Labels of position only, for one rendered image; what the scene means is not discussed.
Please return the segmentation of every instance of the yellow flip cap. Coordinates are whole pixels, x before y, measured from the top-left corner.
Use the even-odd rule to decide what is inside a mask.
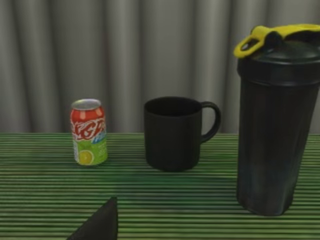
[[[302,31],[320,32],[320,25],[295,24],[276,27],[256,26],[249,36],[247,36],[245,39],[238,43],[238,45],[235,47],[233,51],[233,54],[237,58],[244,58],[246,56],[249,56],[265,44],[265,38],[271,32],[279,33],[282,39],[284,39],[288,35]],[[252,40],[256,41],[256,43],[253,46],[244,49],[244,46]]]

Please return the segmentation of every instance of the can label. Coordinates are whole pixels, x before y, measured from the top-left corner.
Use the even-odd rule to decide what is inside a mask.
[[[97,165],[107,157],[106,123],[104,117],[86,121],[71,119],[74,158],[80,165]]]

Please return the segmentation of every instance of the striped tablecloth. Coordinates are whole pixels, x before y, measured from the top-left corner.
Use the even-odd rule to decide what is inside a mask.
[[[109,160],[82,167],[69,134],[0,135],[0,239],[64,240],[111,196],[119,240],[320,239],[320,136],[310,136],[292,207],[257,216],[235,198],[235,135],[203,144],[197,167],[150,168],[142,134],[110,134]]]

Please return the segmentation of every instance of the gray curtain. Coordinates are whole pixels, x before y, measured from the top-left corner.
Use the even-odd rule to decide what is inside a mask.
[[[236,43],[319,12],[319,0],[0,0],[0,131],[69,131],[70,104],[97,98],[109,132],[141,132],[145,101],[186,96],[218,104],[236,133]],[[320,100],[312,133],[319,122]]]

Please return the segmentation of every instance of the cup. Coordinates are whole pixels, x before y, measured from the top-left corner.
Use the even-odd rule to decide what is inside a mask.
[[[215,121],[204,135],[202,109],[211,108]],[[179,172],[192,169],[200,145],[211,139],[221,124],[221,112],[213,102],[185,97],[160,97],[144,105],[144,144],[148,164],[158,170]]]

